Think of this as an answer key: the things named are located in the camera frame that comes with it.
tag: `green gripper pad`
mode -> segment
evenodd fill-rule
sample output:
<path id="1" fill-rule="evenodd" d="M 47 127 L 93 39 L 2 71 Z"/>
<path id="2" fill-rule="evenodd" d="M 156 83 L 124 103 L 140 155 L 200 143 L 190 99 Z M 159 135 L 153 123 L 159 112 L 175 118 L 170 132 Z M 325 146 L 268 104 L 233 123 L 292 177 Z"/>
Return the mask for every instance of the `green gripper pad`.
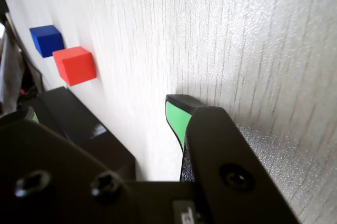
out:
<path id="1" fill-rule="evenodd" d="M 185 143 L 185 132 L 192 115 L 166 102 L 166 119 L 179 139 L 181 146 Z"/>

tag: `white textured surface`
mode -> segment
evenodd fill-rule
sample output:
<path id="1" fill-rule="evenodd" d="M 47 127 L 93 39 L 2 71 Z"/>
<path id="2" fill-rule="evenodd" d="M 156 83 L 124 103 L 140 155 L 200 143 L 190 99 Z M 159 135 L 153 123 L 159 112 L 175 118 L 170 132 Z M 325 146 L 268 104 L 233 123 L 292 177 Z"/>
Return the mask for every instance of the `white textured surface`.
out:
<path id="1" fill-rule="evenodd" d="M 189 94 L 229 112 L 302 222 L 336 222 L 337 0 L 7 3 L 50 87 L 64 82 L 30 27 L 54 24 L 67 47 L 92 51 L 97 79 L 71 91 L 145 179 L 178 179 L 164 98 Z"/>

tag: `cube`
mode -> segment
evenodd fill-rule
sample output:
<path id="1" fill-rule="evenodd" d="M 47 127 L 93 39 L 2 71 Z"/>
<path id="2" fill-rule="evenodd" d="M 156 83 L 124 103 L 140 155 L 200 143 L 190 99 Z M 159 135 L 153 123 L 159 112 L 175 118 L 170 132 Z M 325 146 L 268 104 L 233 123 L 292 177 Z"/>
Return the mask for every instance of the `cube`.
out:
<path id="1" fill-rule="evenodd" d="M 42 57 L 51 57 L 54 51 L 64 49 L 62 35 L 53 25 L 29 30 L 35 47 Z"/>
<path id="2" fill-rule="evenodd" d="M 53 52 L 61 78 L 73 86 L 96 78 L 92 54 L 82 47 L 62 49 Z"/>

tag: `screw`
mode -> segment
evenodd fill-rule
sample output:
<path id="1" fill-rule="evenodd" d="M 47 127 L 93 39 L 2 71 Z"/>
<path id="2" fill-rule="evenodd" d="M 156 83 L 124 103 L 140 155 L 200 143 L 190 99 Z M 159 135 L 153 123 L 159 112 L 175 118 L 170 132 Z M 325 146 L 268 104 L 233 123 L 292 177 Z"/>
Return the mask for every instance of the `screw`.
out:
<path id="1" fill-rule="evenodd" d="M 251 191 L 255 185 L 253 176 L 235 164 L 221 166 L 220 176 L 225 185 L 237 191 Z"/>
<path id="2" fill-rule="evenodd" d="M 113 195 L 118 192 L 120 183 L 118 177 L 112 171 L 105 171 L 99 174 L 91 184 L 93 196 Z"/>
<path id="3" fill-rule="evenodd" d="M 36 170 L 16 182 L 15 195 L 26 197 L 43 191 L 50 183 L 51 175 L 44 170 Z"/>

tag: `blue cube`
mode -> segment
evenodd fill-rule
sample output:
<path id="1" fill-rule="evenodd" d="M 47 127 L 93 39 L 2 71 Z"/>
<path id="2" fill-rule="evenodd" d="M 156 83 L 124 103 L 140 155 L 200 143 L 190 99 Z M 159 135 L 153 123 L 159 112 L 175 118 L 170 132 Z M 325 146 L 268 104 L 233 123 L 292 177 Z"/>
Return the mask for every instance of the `blue cube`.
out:
<path id="1" fill-rule="evenodd" d="M 30 28 L 36 49 L 42 57 L 51 57 L 53 52 L 64 49 L 61 33 L 53 26 Z"/>

